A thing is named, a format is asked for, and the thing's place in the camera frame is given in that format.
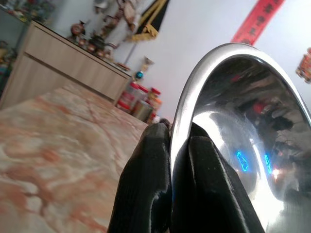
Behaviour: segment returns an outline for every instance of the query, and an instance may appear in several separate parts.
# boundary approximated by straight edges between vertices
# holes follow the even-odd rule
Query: red decoration
[[[259,0],[231,42],[253,45],[284,0]]]

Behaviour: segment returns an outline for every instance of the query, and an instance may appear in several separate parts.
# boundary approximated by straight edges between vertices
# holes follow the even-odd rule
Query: decorative ornament
[[[140,68],[140,71],[138,71],[135,75],[135,78],[137,80],[141,80],[144,77],[144,72],[146,72],[149,69],[149,66],[153,65],[154,62],[151,61],[148,57],[144,57],[144,62]]]
[[[307,83],[311,83],[311,48],[308,48],[308,53],[304,55],[296,73],[305,79]]]

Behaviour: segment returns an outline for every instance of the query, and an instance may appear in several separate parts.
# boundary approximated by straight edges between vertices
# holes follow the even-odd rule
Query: glass display case
[[[0,0],[0,96],[31,20],[51,23],[62,0]]]

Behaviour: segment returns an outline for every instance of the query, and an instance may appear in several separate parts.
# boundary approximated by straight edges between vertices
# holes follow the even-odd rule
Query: cabinet drawer
[[[128,79],[34,27],[25,52],[115,100]]]
[[[36,27],[25,52],[69,76],[72,76],[75,67],[82,63],[85,57],[79,51]]]

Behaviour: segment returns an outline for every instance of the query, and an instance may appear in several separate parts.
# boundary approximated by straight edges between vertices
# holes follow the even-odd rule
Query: white wall
[[[140,42],[128,63],[139,69],[144,55],[155,62],[143,85],[162,92],[162,117],[173,119],[195,65],[209,50],[232,39],[255,3],[256,0],[170,1],[158,38]]]
[[[95,14],[93,0],[64,0],[53,16],[51,28],[62,36],[69,36],[72,24],[90,19],[91,22],[86,26],[86,35],[89,36],[93,30],[98,29],[102,18],[101,14]]]
[[[255,44],[286,71],[309,111],[311,85],[305,83],[295,71],[303,54],[311,47],[310,12],[310,0],[286,0]]]

